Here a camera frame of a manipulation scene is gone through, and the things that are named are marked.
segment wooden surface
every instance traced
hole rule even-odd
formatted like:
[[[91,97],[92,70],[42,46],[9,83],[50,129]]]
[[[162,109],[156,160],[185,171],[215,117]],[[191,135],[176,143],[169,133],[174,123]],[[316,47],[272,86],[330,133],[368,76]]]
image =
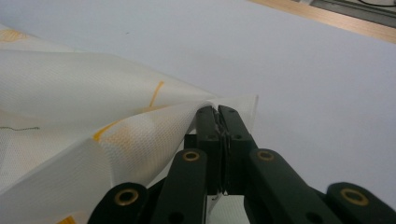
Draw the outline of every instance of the wooden surface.
[[[331,26],[368,35],[396,44],[396,29],[369,21],[348,17],[317,7],[292,2],[290,0],[250,0],[252,2],[279,9],[291,14],[302,16],[314,21],[320,21]]]

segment white tabletop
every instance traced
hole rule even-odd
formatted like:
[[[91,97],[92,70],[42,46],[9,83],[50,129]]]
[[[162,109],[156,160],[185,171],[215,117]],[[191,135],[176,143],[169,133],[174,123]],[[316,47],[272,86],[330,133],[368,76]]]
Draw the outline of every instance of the white tabletop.
[[[221,96],[259,94],[258,146],[320,191],[351,182],[396,208],[394,44],[241,0],[1,0],[0,22]]]

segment yellow pattern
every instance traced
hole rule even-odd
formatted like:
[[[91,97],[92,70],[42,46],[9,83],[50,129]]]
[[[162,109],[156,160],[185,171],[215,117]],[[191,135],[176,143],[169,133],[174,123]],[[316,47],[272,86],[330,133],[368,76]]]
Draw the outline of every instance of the yellow pattern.
[[[154,94],[152,95],[151,101],[149,102],[149,107],[152,107],[154,105],[155,98],[157,98],[158,91],[160,91],[160,88],[163,86],[163,83],[164,83],[163,81],[160,81],[160,83],[158,83],[158,86],[155,89]]]
[[[65,218],[64,220],[58,222],[57,224],[77,224],[76,221],[70,216]]]
[[[27,35],[15,30],[1,30],[0,42],[14,42],[20,39],[26,39]]]
[[[97,133],[95,133],[95,134],[93,135],[93,137],[92,137],[93,140],[95,140],[96,142],[99,142],[100,136],[102,135],[102,133],[104,133],[105,131],[107,131],[109,128],[111,128],[111,126],[115,125],[115,124],[118,123],[118,122],[119,122],[119,120],[114,121],[114,122],[110,123],[109,125],[107,125],[105,128],[99,130]]]

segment brass screw hole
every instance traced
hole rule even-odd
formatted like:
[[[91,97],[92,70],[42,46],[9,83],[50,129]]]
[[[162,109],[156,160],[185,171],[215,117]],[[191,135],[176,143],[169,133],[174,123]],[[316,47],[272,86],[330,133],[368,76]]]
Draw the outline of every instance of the brass screw hole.
[[[272,161],[275,158],[274,155],[268,151],[259,151],[257,152],[257,156],[262,161]]]
[[[359,206],[366,206],[369,204],[367,197],[355,189],[341,189],[341,195],[350,203]]]
[[[185,161],[198,161],[199,159],[199,154],[194,151],[188,151],[183,154],[183,159]]]
[[[139,192],[135,189],[122,189],[114,197],[114,202],[119,206],[126,206],[134,203],[139,197]]]

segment white table surface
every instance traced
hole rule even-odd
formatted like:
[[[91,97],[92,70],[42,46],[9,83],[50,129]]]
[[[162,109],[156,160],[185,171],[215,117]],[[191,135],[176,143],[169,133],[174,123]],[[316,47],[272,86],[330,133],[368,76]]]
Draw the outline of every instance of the white table surface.
[[[258,146],[318,190],[351,182],[396,208],[394,44],[241,0],[0,0],[0,22],[221,96],[259,94]],[[234,200],[213,223],[247,222]]]

